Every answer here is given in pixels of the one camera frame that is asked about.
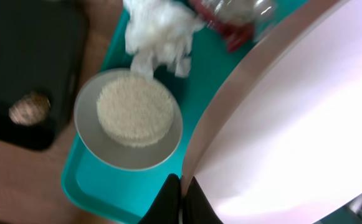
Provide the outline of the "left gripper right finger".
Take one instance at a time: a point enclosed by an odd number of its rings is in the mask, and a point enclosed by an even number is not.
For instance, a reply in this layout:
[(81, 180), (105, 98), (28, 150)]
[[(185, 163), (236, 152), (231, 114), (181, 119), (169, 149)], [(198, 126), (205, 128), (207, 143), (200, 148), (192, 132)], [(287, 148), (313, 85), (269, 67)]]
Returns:
[(184, 224), (223, 224), (212, 209), (195, 177), (183, 198)]

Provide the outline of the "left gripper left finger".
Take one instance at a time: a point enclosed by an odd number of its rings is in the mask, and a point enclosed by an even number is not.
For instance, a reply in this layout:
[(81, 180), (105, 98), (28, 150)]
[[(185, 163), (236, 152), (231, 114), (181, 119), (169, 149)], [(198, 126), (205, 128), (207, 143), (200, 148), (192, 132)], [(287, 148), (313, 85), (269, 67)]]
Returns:
[(180, 200), (180, 179), (170, 174), (138, 224), (178, 224)]

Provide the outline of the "pink plate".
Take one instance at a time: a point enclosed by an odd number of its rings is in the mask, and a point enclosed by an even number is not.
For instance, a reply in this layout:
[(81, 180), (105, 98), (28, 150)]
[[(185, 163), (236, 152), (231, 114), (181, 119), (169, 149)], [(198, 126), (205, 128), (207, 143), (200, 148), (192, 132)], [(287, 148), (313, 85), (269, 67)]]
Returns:
[(314, 223), (362, 194), (362, 0), (309, 1), (237, 65), (183, 162), (224, 223)]

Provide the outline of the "brown food scrap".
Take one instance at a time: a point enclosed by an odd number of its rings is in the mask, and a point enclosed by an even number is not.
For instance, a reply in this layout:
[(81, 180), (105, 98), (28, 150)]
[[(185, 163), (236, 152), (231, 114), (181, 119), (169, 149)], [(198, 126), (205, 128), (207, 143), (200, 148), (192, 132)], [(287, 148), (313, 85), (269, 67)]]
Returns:
[(49, 111), (49, 98), (42, 93), (32, 91), (10, 107), (9, 118), (15, 124), (33, 126), (45, 121)]

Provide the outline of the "grey bowl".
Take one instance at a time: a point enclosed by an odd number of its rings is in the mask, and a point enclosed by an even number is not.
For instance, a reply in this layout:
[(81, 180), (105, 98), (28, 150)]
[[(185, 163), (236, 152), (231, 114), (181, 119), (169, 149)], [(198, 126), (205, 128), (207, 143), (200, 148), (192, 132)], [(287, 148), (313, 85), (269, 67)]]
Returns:
[(175, 97), (172, 97), (174, 120), (169, 131), (157, 143), (146, 147), (130, 147), (113, 140), (98, 120), (97, 100), (104, 85), (120, 77), (123, 72), (129, 72), (129, 69), (105, 70), (84, 84), (74, 104), (75, 127), (85, 147), (102, 162), (128, 171), (152, 169), (168, 160), (181, 142), (181, 110)]

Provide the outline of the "white rice portion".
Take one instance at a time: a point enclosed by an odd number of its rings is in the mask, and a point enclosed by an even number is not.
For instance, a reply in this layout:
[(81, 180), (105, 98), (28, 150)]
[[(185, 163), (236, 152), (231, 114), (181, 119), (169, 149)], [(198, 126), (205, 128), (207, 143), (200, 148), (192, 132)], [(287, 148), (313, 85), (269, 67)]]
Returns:
[(174, 99), (160, 82), (124, 75), (108, 82), (97, 100), (102, 129), (125, 146), (158, 142), (174, 120)]

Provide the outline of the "crumpled white napkin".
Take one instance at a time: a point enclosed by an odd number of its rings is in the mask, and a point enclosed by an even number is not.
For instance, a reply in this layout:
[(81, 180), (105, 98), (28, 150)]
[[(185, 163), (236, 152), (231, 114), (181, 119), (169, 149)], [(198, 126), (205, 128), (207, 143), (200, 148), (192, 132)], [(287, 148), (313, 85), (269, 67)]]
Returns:
[(184, 4), (169, 0), (123, 0), (130, 15), (125, 50), (133, 56), (130, 70), (153, 78), (159, 66), (186, 78), (191, 69), (193, 34), (204, 26)]

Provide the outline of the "red foil wrapper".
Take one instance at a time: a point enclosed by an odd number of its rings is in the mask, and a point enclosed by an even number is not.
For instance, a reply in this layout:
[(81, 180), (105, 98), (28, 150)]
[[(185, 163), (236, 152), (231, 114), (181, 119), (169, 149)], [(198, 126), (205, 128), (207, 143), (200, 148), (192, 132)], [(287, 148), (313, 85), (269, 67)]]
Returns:
[(226, 41), (228, 52), (260, 41), (276, 24), (274, 0), (189, 0), (189, 5)]

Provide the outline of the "black plastic tray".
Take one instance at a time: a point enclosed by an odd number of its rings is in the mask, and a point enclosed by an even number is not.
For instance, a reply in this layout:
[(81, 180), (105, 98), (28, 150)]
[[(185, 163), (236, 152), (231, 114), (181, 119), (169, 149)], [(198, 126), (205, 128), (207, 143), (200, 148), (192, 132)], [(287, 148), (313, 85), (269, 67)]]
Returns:
[[(0, 0), (0, 140), (50, 147), (72, 113), (87, 32), (77, 1)], [(17, 124), (11, 108), (33, 94), (47, 98), (47, 116)]]

